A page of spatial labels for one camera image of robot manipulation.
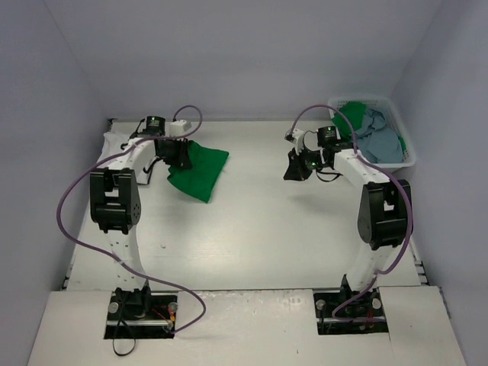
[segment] green cloth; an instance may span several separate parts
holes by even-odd
[[[366,111],[366,107],[366,104],[359,101],[350,101],[339,110],[348,118],[349,122],[351,122],[352,128],[354,128],[354,130],[356,131],[363,124],[363,115],[364,111]],[[339,130],[341,138],[345,138],[348,140],[351,136],[351,129],[349,128],[344,118],[336,113],[332,118],[332,122]]]
[[[219,177],[229,153],[208,149],[195,141],[188,142],[188,157],[193,167],[180,169],[170,166],[168,181],[177,189],[200,201],[208,203],[212,189]]]

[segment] cable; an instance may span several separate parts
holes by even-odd
[[[129,137],[130,139],[132,139],[132,138],[134,138],[134,137],[137,137],[137,135],[139,134],[139,127],[140,127],[140,125],[141,125],[141,124],[143,124],[144,120],[145,120],[145,118],[143,118],[142,120],[140,120],[140,121],[139,121],[139,124],[137,125],[136,130],[135,130],[134,132],[132,132],[132,133],[131,133],[131,135],[130,135],[130,137]],[[122,144],[120,145],[120,149],[121,149],[121,150],[125,149],[125,148],[127,147],[127,145],[129,145],[129,144],[128,144],[128,143],[122,143]]]
[[[143,172],[145,172],[146,174],[149,174],[150,172],[153,171],[154,165],[157,162],[160,162],[161,160],[162,160],[162,158],[156,158],[156,159],[154,159],[147,170],[146,170],[146,168],[143,168]]]
[[[117,320],[117,325],[115,326],[115,331],[114,331],[114,337],[112,338],[112,349],[114,350],[114,354],[116,354],[119,357],[130,355],[133,352],[133,350],[136,349],[136,343],[137,343],[136,336],[134,335],[132,329],[129,327],[129,325],[124,320],[125,305],[126,305],[128,299],[129,299],[129,293],[127,292],[127,293],[125,293],[125,296],[122,299],[121,304],[120,304],[119,319]],[[126,353],[120,353],[115,349],[115,339],[117,338],[117,333],[119,331],[119,327],[120,327],[121,323],[124,325],[124,327],[127,329],[127,332],[129,333],[129,335],[134,340],[134,344],[133,344],[132,348]]]
[[[68,238],[69,240],[71,240],[72,242],[84,247],[84,248],[87,248],[87,249],[90,249],[90,250],[95,250],[96,252],[99,252],[101,254],[104,254],[110,258],[112,258],[113,260],[115,260],[116,262],[120,263],[120,265],[128,272],[130,272],[131,274],[137,276],[137,277],[140,277],[140,278],[144,278],[145,280],[148,280],[148,281],[154,281],[154,282],[157,282],[159,284],[164,284],[165,286],[171,286],[171,287],[174,287],[174,288],[178,288],[179,290],[182,290],[188,294],[190,294],[191,296],[193,296],[195,299],[197,299],[197,301],[201,304],[202,306],[202,312],[199,316],[197,316],[196,318],[194,318],[192,321],[184,324],[183,326],[180,326],[178,329],[175,329],[175,331],[173,333],[177,333],[177,332],[180,332],[182,331],[183,329],[186,329],[188,328],[189,326],[192,326],[193,324],[195,324],[198,320],[200,320],[204,315],[205,313],[207,312],[207,306],[205,305],[205,302],[203,301],[203,299],[198,296],[198,294],[196,294],[194,291],[190,290],[189,288],[186,288],[185,286],[181,286],[180,284],[174,284],[172,282],[169,282],[169,281],[164,281],[164,280],[160,280],[158,278],[154,278],[152,276],[149,276],[147,274],[144,274],[144,273],[139,273],[138,271],[134,271],[132,268],[130,268],[128,265],[126,265],[117,255],[115,255],[114,253],[111,253],[107,250],[104,250],[102,248],[98,248],[97,246],[93,246],[93,245],[90,245],[86,242],[82,242],[81,240],[78,240],[77,238],[75,238],[73,235],[71,235],[70,233],[68,233],[68,231],[66,230],[66,228],[64,227],[64,224],[63,224],[63,220],[61,218],[61,213],[62,213],[62,210],[63,210],[63,205],[67,199],[67,197],[69,196],[69,194],[71,193],[71,191],[73,190],[74,187],[76,187],[76,185],[78,185],[78,183],[87,175],[90,174],[90,172],[93,170],[93,169],[96,169],[97,167],[99,167],[100,165],[102,164],[105,164],[106,162],[110,162],[111,160],[113,159],[116,159],[116,158],[120,158],[121,156],[125,156],[127,154],[129,154],[131,151],[133,151],[138,145],[140,145],[141,143],[145,143],[146,141],[153,141],[153,140],[166,140],[166,139],[184,139],[190,135],[192,135],[193,133],[197,132],[198,129],[201,127],[201,124],[204,120],[203,118],[203,115],[201,113],[201,110],[200,108],[198,107],[195,107],[194,105],[185,105],[184,107],[178,109],[178,111],[176,112],[175,114],[175,117],[176,115],[178,114],[178,112],[182,111],[183,109],[185,108],[193,108],[195,109],[197,112],[198,112],[198,115],[199,115],[199,118],[200,120],[198,121],[198,125],[194,128],[194,130],[188,132],[188,133],[184,133],[183,135],[181,136],[148,136],[148,137],[145,137],[145,138],[142,138],[141,140],[138,140],[136,141],[129,149],[123,151],[123,152],[119,152],[117,154],[114,154],[112,156],[109,156],[105,159],[102,159],[100,160],[99,162],[97,162],[96,164],[94,164],[93,166],[91,166],[90,168],[88,168],[85,172],[83,172],[72,184],[69,185],[69,187],[65,190],[65,192],[63,193],[63,195],[61,196],[61,198],[59,199],[59,203],[58,203],[58,206],[57,206],[57,209],[56,209],[56,222],[57,222],[57,225],[59,227],[59,230],[61,231],[61,233],[63,233],[63,235]]]
[[[393,174],[391,174],[389,171],[387,171],[384,168],[381,168],[379,166],[376,166],[375,164],[371,164],[366,159],[364,159],[361,155],[358,154],[358,144],[357,144],[357,140],[356,140],[356,135],[355,135],[355,132],[354,132],[354,128],[352,127],[351,121],[339,109],[337,109],[335,107],[331,107],[330,105],[327,105],[327,104],[314,104],[314,105],[311,105],[311,106],[305,108],[304,110],[302,110],[298,114],[297,118],[295,118],[295,121],[293,122],[293,125],[291,126],[291,131],[293,131],[295,129],[295,127],[296,127],[296,125],[298,123],[298,120],[305,114],[305,112],[307,112],[307,111],[309,111],[310,109],[313,109],[313,108],[327,108],[327,109],[330,109],[330,110],[336,112],[339,116],[341,116],[344,119],[344,121],[347,123],[347,125],[348,125],[348,127],[349,127],[349,129],[351,131],[352,148],[354,150],[354,153],[358,157],[358,160],[360,162],[362,162],[364,165],[366,165],[366,166],[368,166],[370,168],[373,168],[374,170],[377,170],[380,173],[385,174],[390,179],[390,181],[395,185],[396,189],[398,189],[398,192],[402,196],[403,202],[405,203],[405,206],[406,206],[406,234],[405,234],[405,239],[403,240],[403,244],[402,244],[402,246],[400,248],[400,251],[399,251],[398,255],[393,260],[393,262],[391,263],[390,267],[388,267],[384,271],[383,270],[380,270],[380,269],[377,269],[374,272],[376,275],[388,275],[389,273],[392,272],[392,270],[395,269],[395,267],[398,265],[398,263],[400,263],[400,260],[402,259],[403,255],[405,254],[405,252],[406,252],[406,250],[407,250],[407,248],[409,246],[410,237],[412,236],[412,230],[413,230],[413,212],[412,212],[412,205],[410,203],[409,197],[408,197],[407,193],[405,192],[405,190],[403,189],[403,187],[400,184],[400,182],[393,176]],[[336,318],[336,319],[339,319],[339,320],[355,321],[354,318],[338,318],[336,316],[336,314],[340,310],[342,310],[344,307],[348,306],[352,301],[355,301],[358,298],[360,298],[363,295],[365,295],[374,286],[374,283],[376,282],[376,279],[377,279],[377,277],[374,277],[371,280],[371,282],[362,291],[360,291],[358,294],[356,294],[355,296],[351,297],[350,299],[348,299],[347,301],[345,301],[344,303],[342,303],[338,307],[336,307],[333,310],[333,312],[332,312],[332,316],[334,318]]]
[[[330,179],[329,181],[326,180],[326,179],[323,179],[321,177],[319,177],[319,174],[322,174],[322,175],[334,175],[334,178]],[[341,173],[334,173],[334,172],[319,172],[318,170],[315,171],[315,175],[317,176],[317,178],[320,180],[320,181],[323,181],[325,183],[331,183],[333,181],[335,181],[337,178],[339,177],[342,177],[342,174]]]

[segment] laundry basket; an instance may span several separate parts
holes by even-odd
[[[377,166],[385,168],[390,172],[394,172],[407,166],[413,166],[416,163],[417,155],[413,150],[412,140],[410,139],[409,134],[406,132],[405,125],[403,124],[397,108],[390,99],[377,95],[356,95],[351,97],[330,98],[327,104],[331,107],[339,109],[349,101],[360,101],[361,103],[366,104],[368,107],[382,112],[387,120],[387,126],[394,130],[397,135],[401,136],[405,142],[406,148],[403,152],[403,162],[396,164],[377,164]],[[329,113],[330,117],[333,118],[335,114],[334,111],[329,110]]]

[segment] white basket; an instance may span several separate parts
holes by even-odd
[[[397,164],[376,164],[381,168],[385,168],[390,172],[394,172],[398,169],[405,168],[407,166],[413,166],[416,163],[417,155],[413,149],[412,140],[409,134],[406,132],[405,125],[403,124],[402,118],[398,113],[397,108],[393,102],[385,97],[380,97],[377,95],[359,95],[351,97],[337,97],[330,98],[327,102],[331,107],[341,108],[344,107],[349,101],[360,101],[366,104],[368,107],[375,109],[376,111],[382,112],[387,120],[387,125],[397,135],[403,138],[405,142],[405,151],[403,152],[403,162]],[[334,117],[334,111],[329,110],[330,117]]]

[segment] white panel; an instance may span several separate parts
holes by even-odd
[[[115,124],[114,130],[131,133],[135,127]],[[361,191],[344,178],[284,181],[293,147],[284,140],[289,127],[290,122],[205,123],[194,139],[230,152],[209,204],[177,191],[166,181],[168,167],[156,165],[150,186],[140,187],[137,227],[148,275],[198,290],[340,285],[365,245],[356,223]],[[110,250],[88,217],[80,238]],[[111,259],[77,248],[69,290],[113,290],[115,278]],[[419,285],[410,251],[379,285]]]
[[[488,2],[445,0],[394,93],[418,164],[416,243],[469,365],[488,364]]]
[[[96,159],[108,124],[42,1],[1,0],[0,34],[0,364],[26,365],[73,250],[57,201]],[[75,191],[63,212],[74,233],[86,202]]]
[[[411,364],[410,360],[414,360],[416,366],[462,365],[456,357],[460,352],[455,339],[444,336],[444,333],[452,334],[452,330],[439,316],[442,302],[438,297],[429,296],[432,292],[427,294],[427,291],[415,289],[403,288],[383,295],[387,298],[384,306],[388,320],[393,322],[390,335],[350,336],[317,335],[311,291],[202,293],[207,303],[207,315],[199,323],[177,334],[174,339],[139,340],[133,354],[125,358],[114,355],[111,340],[103,340],[110,293],[52,293],[29,366],[124,366],[162,362],[189,366],[403,366]],[[391,294],[401,298],[402,303],[392,303]],[[412,302],[424,294],[427,296],[420,302],[420,309]],[[178,303],[177,327],[201,311],[200,305],[190,295],[180,293]],[[403,323],[406,328],[395,326],[402,322],[399,317],[406,316],[405,308],[434,314],[429,321],[431,328],[417,328],[419,322],[425,321],[423,316],[416,316],[411,323]],[[414,342],[411,339],[413,329],[422,329],[426,332],[421,334],[422,339],[424,335],[429,335],[429,339],[424,344]],[[440,347],[449,348],[445,354],[453,358],[439,358]]]
[[[250,118],[389,95],[441,0],[46,3],[112,117],[194,102]]]
[[[383,287],[381,299],[399,364],[466,366],[437,287]]]

